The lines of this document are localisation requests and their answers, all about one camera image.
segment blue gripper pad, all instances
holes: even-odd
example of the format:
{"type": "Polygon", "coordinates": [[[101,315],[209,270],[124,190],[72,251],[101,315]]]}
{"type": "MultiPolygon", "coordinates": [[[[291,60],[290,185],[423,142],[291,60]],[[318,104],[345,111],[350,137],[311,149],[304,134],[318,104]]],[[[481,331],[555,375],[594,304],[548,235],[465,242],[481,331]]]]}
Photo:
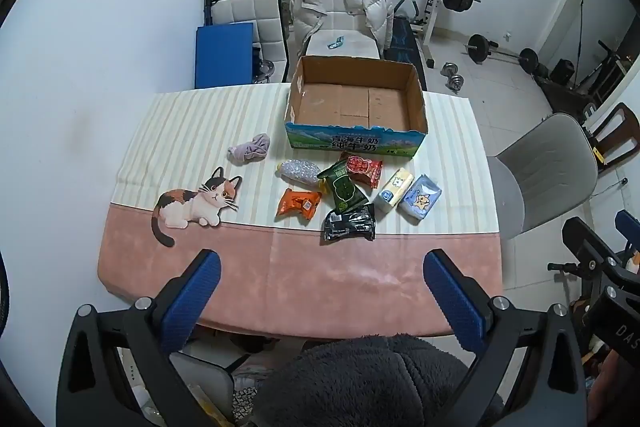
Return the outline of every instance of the blue gripper pad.
{"type": "Polygon", "coordinates": [[[626,210],[616,214],[616,229],[625,236],[635,250],[640,248],[640,222],[626,210]]]}
{"type": "MultiPolygon", "coordinates": [[[[439,255],[446,257],[442,251],[439,255]]],[[[457,274],[450,272],[450,267],[445,266],[435,251],[427,253],[422,263],[424,282],[449,321],[460,346],[480,355],[485,348],[485,334],[488,329],[486,320],[461,286],[461,279],[464,279],[462,273],[448,257],[446,261],[458,272],[457,274]]]]}
{"type": "Polygon", "coordinates": [[[195,269],[162,317],[160,347],[166,354],[184,347],[200,314],[220,282],[222,264],[214,251],[195,269]]]}

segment green snack package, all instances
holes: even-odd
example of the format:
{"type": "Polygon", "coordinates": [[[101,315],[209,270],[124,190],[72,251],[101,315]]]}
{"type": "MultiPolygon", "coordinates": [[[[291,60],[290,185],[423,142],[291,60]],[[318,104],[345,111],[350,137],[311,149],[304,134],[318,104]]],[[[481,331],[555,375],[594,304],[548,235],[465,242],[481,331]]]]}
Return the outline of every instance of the green snack package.
{"type": "Polygon", "coordinates": [[[331,192],[334,195],[335,210],[339,214],[369,202],[364,193],[351,181],[346,159],[340,160],[320,172],[318,179],[324,180],[326,185],[331,188],[331,192]]]}

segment white puffer jacket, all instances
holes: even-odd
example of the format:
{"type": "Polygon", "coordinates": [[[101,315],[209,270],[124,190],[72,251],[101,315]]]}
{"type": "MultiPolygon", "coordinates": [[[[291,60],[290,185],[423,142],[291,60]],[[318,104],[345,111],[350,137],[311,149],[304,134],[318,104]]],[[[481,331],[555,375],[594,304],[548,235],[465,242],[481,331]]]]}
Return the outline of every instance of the white puffer jacket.
{"type": "MultiPolygon", "coordinates": [[[[388,49],[393,31],[394,7],[391,0],[344,0],[350,14],[364,13],[367,27],[371,29],[378,44],[378,50],[388,49]]],[[[322,0],[291,0],[291,14],[299,49],[305,48],[313,33],[322,27],[327,13],[322,8],[322,0]]]]}

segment white chair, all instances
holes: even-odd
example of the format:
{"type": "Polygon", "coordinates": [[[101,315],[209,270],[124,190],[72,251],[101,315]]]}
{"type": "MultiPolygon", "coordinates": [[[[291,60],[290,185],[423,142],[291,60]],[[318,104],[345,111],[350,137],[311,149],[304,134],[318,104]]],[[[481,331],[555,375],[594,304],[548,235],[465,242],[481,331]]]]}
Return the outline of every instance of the white chair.
{"type": "Polygon", "coordinates": [[[304,55],[380,58],[363,10],[349,10],[344,0],[322,0],[322,10],[326,13],[322,16],[322,27],[309,39],[304,55]],[[332,46],[340,37],[342,45],[332,46]]]}
{"type": "Polygon", "coordinates": [[[270,84],[284,82],[289,70],[281,5],[281,0],[214,0],[211,8],[214,24],[254,23],[254,45],[260,46],[261,57],[275,67],[270,84]]]}
{"type": "Polygon", "coordinates": [[[598,166],[580,124],[556,113],[488,158],[500,237],[511,239],[586,201],[598,166]]]}

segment striped tablecloth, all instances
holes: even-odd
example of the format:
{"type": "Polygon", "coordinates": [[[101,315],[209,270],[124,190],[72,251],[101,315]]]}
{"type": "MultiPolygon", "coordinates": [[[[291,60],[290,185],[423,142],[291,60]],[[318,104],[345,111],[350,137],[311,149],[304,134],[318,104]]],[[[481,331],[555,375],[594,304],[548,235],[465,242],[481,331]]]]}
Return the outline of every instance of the striped tablecloth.
{"type": "MultiPolygon", "coordinates": [[[[228,178],[241,175],[242,184],[236,196],[238,212],[223,210],[222,221],[321,230],[322,220],[332,208],[331,197],[322,199],[308,223],[295,214],[274,219],[285,188],[296,189],[274,174],[278,163],[305,158],[325,168],[339,156],[337,152],[289,146],[283,123],[288,94],[289,84],[262,84],[156,95],[118,173],[113,203],[152,210],[163,192],[172,188],[197,190],[217,166],[223,166],[228,178]],[[262,132],[271,137],[267,158],[234,165],[227,148],[262,132]]],[[[429,134],[414,158],[379,156],[384,160],[382,182],[404,167],[416,177],[427,174],[443,193],[419,225],[390,212],[380,219],[376,232],[497,232],[491,177],[469,101],[430,92],[424,93],[424,99],[429,134]]]]}
{"type": "Polygon", "coordinates": [[[424,93],[429,134],[414,158],[380,156],[385,182],[399,167],[424,172],[443,194],[418,225],[396,211],[376,213],[376,239],[322,243],[323,197],[310,222],[299,214],[275,218],[290,185],[274,174],[279,162],[306,158],[322,168],[338,152],[292,150],[284,129],[289,84],[219,87],[159,94],[137,130],[110,205],[98,261],[109,291],[130,301],[153,296],[180,275],[202,248],[220,255],[222,277],[199,322],[270,336],[340,339],[361,335],[449,331],[422,277],[426,252],[442,248],[460,271],[490,295],[502,291],[500,240],[482,140],[468,100],[424,93]],[[231,145],[265,132],[267,158],[233,163],[231,145]],[[190,223],[154,237],[151,211],[174,188],[197,190],[222,166],[242,176],[236,203],[217,227],[190,223]]]}

